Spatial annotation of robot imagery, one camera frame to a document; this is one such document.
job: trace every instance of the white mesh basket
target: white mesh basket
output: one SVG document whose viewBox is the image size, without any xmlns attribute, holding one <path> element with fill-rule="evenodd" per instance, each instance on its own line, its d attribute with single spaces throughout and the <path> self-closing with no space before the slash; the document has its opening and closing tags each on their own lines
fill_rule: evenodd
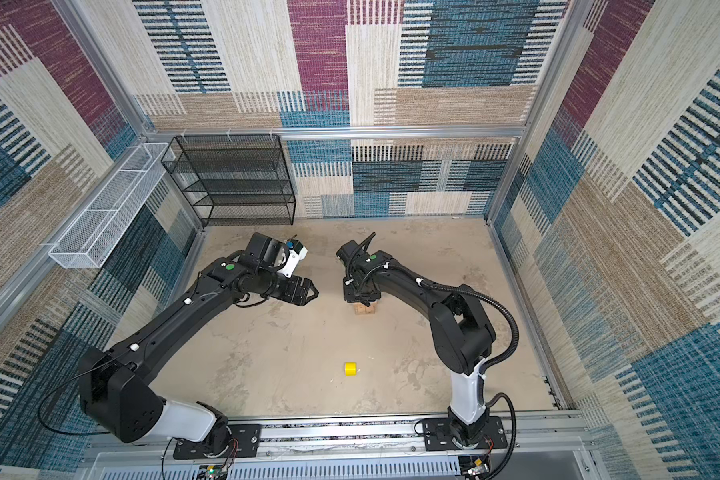
<svg viewBox="0 0 720 480">
<path fill-rule="evenodd" d="M 142 144 L 67 228 L 48 253 L 63 268 L 101 268 L 163 177 L 166 143 Z"/>
</svg>

